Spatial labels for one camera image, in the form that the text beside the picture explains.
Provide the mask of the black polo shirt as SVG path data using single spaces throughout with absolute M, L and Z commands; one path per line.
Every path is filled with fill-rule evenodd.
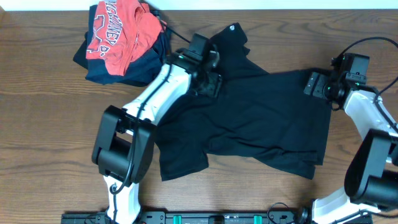
M 322 165 L 331 109 L 304 93 L 311 71 L 269 73 L 248 59 L 247 40 L 238 23 L 214 35 L 219 95 L 183 95 L 160 121 L 162 180 L 206 169 L 210 154 L 251 157 L 307 179 Z

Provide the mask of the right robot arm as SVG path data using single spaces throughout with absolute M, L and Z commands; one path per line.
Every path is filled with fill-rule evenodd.
M 344 186 L 303 208 L 296 223 L 372 223 L 372 217 L 392 218 L 397 209 L 397 123 L 382 103 L 380 92 L 368 86 L 369 57 L 342 53 L 332 59 L 329 75 L 313 72 L 304 93 L 336 104 L 353 121 L 362 143 L 345 175 Z

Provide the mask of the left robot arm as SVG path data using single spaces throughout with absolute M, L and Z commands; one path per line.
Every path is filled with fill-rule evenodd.
M 91 160 L 108 188 L 105 223 L 139 220 L 139 183 L 152 162 L 157 125 L 174 102 L 188 92 L 215 98 L 222 77 L 213 72 L 219 50 L 194 34 L 188 48 L 171 53 L 154 81 L 134 100 L 102 115 Z

